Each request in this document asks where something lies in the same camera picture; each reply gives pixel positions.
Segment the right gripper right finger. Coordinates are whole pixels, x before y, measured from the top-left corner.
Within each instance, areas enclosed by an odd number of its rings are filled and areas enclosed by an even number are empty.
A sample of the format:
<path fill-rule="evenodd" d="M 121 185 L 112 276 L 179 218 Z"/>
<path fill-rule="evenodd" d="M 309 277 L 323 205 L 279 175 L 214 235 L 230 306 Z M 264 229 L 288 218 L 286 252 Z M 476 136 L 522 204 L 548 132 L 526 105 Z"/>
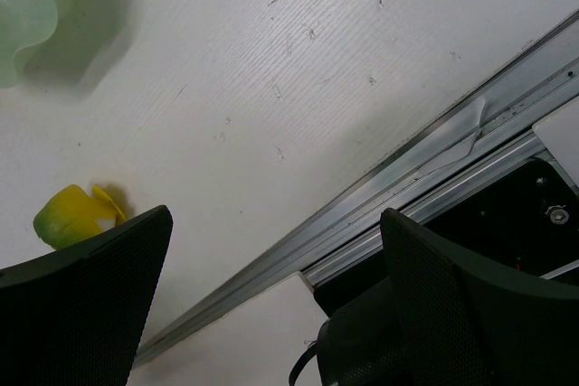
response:
<path fill-rule="evenodd" d="M 418 385 L 576 385 L 578 288 L 504 266 L 394 209 L 384 257 Z"/>

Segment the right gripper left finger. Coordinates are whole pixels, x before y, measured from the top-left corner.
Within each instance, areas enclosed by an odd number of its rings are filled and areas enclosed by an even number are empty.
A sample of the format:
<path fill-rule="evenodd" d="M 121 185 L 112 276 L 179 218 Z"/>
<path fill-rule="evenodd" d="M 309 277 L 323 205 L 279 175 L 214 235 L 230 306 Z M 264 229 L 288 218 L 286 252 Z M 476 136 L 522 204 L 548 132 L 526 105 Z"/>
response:
<path fill-rule="evenodd" d="M 124 385 L 165 262 L 165 205 L 1 271 L 3 385 Z"/>

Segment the green yellow fake mango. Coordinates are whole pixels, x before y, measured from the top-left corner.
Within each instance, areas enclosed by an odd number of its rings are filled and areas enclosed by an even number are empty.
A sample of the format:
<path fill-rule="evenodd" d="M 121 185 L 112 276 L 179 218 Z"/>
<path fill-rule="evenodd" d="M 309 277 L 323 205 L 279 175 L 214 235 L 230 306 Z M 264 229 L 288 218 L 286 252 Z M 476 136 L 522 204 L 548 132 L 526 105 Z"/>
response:
<path fill-rule="evenodd" d="M 126 219 L 122 209 L 99 185 L 94 184 L 88 194 L 71 184 L 35 215 L 33 229 L 45 244 L 61 250 L 109 231 Z"/>

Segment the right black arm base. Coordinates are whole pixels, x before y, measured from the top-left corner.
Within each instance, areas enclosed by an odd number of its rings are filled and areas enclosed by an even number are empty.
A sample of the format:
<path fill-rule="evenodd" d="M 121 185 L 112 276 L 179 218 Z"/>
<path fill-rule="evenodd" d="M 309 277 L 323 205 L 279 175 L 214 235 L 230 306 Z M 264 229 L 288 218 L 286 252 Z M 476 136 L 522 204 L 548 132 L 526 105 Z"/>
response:
<path fill-rule="evenodd" d="M 530 161 L 423 225 L 504 266 L 578 288 L 578 199 L 555 169 Z M 418 385 L 384 248 L 314 293 L 327 314 L 289 373 L 310 361 L 325 385 Z"/>

